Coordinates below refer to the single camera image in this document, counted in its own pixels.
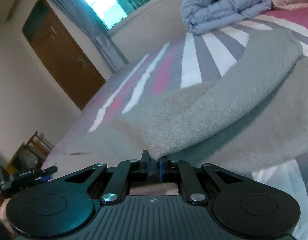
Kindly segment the grey pants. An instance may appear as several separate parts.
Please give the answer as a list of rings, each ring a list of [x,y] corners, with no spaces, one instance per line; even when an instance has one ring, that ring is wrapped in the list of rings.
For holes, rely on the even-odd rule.
[[[253,30],[242,57],[217,81],[161,93],[59,146],[56,177],[143,150],[238,173],[308,153],[308,52],[292,31]]]

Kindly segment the wooden chair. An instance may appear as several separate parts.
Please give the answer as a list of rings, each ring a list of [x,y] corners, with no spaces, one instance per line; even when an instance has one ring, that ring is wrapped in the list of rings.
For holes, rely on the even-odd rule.
[[[27,142],[23,142],[6,166],[9,174],[24,171],[30,168],[41,168],[53,146],[35,131]]]

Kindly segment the striped pink grey bed sheet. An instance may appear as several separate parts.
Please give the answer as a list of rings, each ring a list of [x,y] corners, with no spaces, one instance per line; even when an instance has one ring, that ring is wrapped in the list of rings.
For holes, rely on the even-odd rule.
[[[308,7],[273,10],[204,35],[186,34],[115,74],[88,102],[55,148],[126,113],[142,100],[221,79],[242,57],[251,31],[278,27],[292,31],[308,52]],[[308,153],[279,165],[239,174],[249,175],[295,197],[301,207],[301,219],[294,236],[308,239]]]

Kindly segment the brown wooden door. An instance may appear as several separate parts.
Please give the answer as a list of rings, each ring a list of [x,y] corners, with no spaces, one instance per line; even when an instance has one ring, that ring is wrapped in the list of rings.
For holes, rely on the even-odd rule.
[[[46,0],[38,0],[22,28],[57,84],[82,110],[106,83]]]

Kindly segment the folded light blue duvet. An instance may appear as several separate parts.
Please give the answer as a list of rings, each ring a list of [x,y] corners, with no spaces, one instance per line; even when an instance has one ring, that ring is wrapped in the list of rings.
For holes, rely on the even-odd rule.
[[[272,0],[184,0],[181,17],[187,32],[202,35],[271,10]]]

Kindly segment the left grey curtain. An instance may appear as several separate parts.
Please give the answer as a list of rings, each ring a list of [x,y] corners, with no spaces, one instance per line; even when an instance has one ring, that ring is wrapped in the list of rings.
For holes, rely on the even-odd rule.
[[[50,0],[93,43],[115,74],[128,60],[109,37],[105,25],[85,0]]]

